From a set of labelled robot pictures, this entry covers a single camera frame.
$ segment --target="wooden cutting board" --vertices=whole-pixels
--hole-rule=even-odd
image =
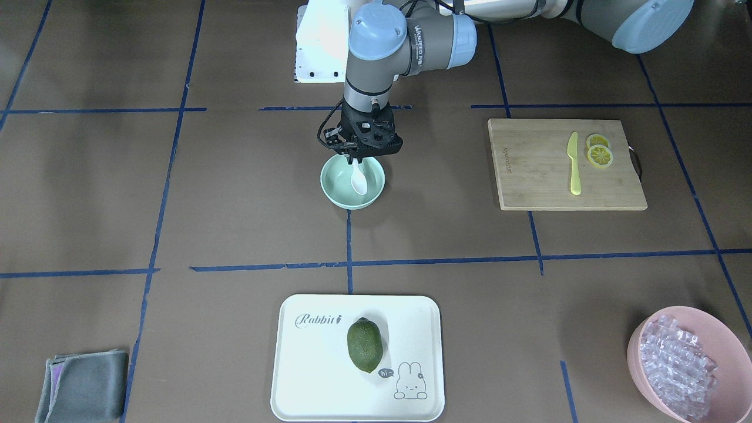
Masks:
[[[619,120],[491,119],[488,130],[502,210],[645,210]],[[569,192],[572,162],[566,148],[577,132],[582,194]],[[614,162],[597,169],[588,161],[587,136],[605,135]]]

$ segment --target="spoon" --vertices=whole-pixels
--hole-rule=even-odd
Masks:
[[[364,196],[368,192],[368,182],[365,180],[365,175],[360,170],[360,166],[358,166],[358,159],[355,158],[353,158],[353,174],[350,176],[350,185],[359,195]]]

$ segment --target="knife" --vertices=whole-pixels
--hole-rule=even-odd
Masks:
[[[577,133],[573,132],[566,146],[566,153],[572,159],[572,176],[569,179],[569,190],[576,196],[582,193],[580,185],[580,169],[577,166]]]

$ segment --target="lime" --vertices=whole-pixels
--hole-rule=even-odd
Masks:
[[[585,141],[585,148],[590,148],[594,145],[602,145],[607,148],[611,148],[611,143],[608,142],[608,138],[604,137],[601,134],[592,134],[591,136],[587,137],[587,140]]]
[[[381,332],[376,323],[360,318],[347,330],[347,352],[355,367],[370,373],[378,367],[384,356]]]
[[[598,169],[605,169],[614,162],[614,154],[610,148],[596,144],[587,149],[587,159]]]

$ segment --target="green bowl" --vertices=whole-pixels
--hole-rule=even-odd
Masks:
[[[376,201],[386,184],[384,168],[373,157],[363,159],[360,168],[368,183],[368,192],[364,196],[355,192],[350,185],[353,167],[347,164],[345,156],[338,154],[327,160],[321,169],[321,189],[327,198],[347,210],[364,208]]]

